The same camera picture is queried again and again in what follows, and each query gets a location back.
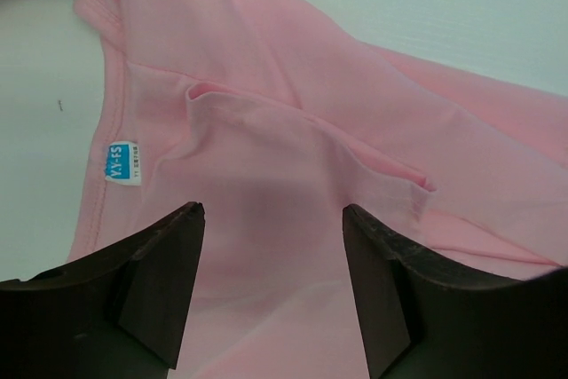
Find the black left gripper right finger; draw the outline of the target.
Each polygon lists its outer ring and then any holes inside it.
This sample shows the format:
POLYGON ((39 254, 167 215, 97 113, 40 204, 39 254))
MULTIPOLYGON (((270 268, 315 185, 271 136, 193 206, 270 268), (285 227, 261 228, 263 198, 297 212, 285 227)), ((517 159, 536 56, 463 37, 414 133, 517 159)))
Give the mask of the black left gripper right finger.
POLYGON ((566 377, 565 269, 530 280, 483 272, 353 204, 343 243, 371 377, 566 377))

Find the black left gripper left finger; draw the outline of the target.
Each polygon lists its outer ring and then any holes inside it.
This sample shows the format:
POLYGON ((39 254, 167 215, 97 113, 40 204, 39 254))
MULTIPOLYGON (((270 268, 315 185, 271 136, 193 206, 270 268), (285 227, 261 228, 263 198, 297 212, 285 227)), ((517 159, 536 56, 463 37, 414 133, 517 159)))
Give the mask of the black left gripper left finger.
POLYGON ((146 229, 30 280, 1 284, 4 378, 164 378, 178 363, 205 211, 146 229))

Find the pink t shirt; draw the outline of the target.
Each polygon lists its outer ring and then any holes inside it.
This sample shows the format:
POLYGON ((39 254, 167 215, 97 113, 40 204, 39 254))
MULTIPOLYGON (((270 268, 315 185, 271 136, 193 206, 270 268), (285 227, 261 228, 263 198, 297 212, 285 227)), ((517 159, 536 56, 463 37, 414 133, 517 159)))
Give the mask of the pink t shirt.
POLYGON ((567 263, 567 102, 363 43, 304 0, 76 0, 105 96, 70 256, 198 201, 176 378, 364 378, 356 203, 466 265, 567 263))

